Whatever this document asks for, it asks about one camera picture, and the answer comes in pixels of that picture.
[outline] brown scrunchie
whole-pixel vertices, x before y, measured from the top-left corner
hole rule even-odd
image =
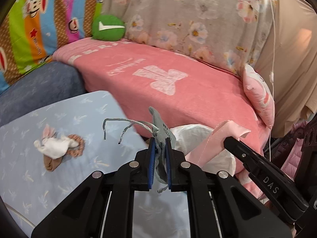
[[[78,149],[68,149],[66,154],[71,155],[72,157],[78,157],[82,155],[82,152],[85,148],[85,141],[76,134],[68,135],[70,139],[73,139],[79,143]]]

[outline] metal rivet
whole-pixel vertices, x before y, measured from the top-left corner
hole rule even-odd
[[[95,172],[93,172],[93,177],[94,177],[95,179],[100,178],[100,177],[101,177],[101,172],[100,172],[100,171],[95,171]]]
[[[132,168],[136,168],[138,167],[139,163],[137,161],[132,161],[130,162],[129,166],[132,167]]]
[[[226,171],[220,171],[218,175],[222,179],[226,179],[229,176],[229,174]]]
[[[191,166],[191,163],[187,162],[187,161],[184,161],[184,162],[181,162],[180,163],[180,166],[182,168],[189,168]]]

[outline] dark blue cushion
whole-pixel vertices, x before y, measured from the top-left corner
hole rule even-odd
[[[50,62],[0,95],[0,126],[43,106],[84,93],[84,82],[74,67]]]

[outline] green round pillow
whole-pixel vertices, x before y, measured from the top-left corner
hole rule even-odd
[[[120,28],[124,23],[113,15],[99,15],[93,22],[91,33],[93,39],[103,41],[118,41],[123,38],[126,28]]]

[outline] red star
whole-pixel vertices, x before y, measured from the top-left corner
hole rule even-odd
[[[31,38],[36,37],[37,30],[35,28],[33,28],[33,30],[30,32],[30,34],[31,34]]]

